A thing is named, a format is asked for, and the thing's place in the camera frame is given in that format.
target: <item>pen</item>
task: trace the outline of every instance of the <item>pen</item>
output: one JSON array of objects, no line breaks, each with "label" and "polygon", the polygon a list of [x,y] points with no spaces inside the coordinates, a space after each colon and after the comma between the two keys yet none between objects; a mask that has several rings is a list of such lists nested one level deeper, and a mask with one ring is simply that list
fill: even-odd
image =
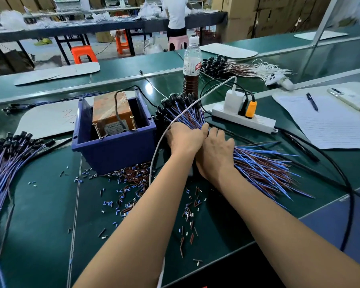
[{"label": "pen", "polygon": [[308,99],[309,102],[311,102],[311,104],[313,106],[313,109],[315,109],[316,112],[318,112],[319,109],[317,108],[317,105],[316,105],[315,101],[313,101],[311,94],[309,94],[309,93],[307,94],[307,99]]},{"label": "pen", "polygon": [[319,158],[315,156],[309,149],[307,149],[305,146],[300,144],[292,135],[289,135],[287,133],[284,133],[284,135],[294,144],[297,146],[304,154],[306,154],[313,162],[319,162]]}]

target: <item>brown liquid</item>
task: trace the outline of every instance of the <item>brown liquid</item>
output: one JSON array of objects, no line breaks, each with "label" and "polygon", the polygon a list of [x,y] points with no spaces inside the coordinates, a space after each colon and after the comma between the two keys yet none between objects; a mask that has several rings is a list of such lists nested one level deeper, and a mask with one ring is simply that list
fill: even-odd
[{"label": "brown liquid", "polygon": [[199,92],[199,76],[184,75],[183,92],[185,94],[191,94],[197,99]]}]

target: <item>hand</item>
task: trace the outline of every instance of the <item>hand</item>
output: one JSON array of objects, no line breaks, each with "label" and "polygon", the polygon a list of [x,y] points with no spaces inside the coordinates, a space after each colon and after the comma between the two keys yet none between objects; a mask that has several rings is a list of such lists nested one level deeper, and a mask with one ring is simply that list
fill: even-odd
[{"label": "hand", "polygon": [[202,129],[190,129],[181,122],[175,122],[166,134],[172,154],[190,154],[194,157],[208,135],[208,127],[206,123]]},{"label": "hand", "polygon": [[221,190],[220,182],[224,174],[233,166],[233,138],[225,141],[225,132],[211,128],[202,148],[196,154],[196,165],[200,174]]}]

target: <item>bottle cap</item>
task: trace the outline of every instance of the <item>bottle cap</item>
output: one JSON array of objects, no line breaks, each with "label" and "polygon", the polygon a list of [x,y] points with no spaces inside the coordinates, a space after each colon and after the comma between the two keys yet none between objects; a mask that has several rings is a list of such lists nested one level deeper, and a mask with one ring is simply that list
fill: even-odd
[{"label": "bottle cap", "polygon": [[192,36],[189,39],[189,44],[192,46],[198,46],[199,45],[199,38],[197,36]]}]

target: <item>pink stool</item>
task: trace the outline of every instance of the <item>pink stool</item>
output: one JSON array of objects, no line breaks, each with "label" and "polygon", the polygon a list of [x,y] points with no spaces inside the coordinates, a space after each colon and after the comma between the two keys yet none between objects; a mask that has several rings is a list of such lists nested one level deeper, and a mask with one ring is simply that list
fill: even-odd
[{"label": "pink stool", "polygon": [[168,41],[168,51],[171,51],[171,44],[173,44],[176,50],[185,49],[189,44],[189,38],[187,35],[170,37]]}]

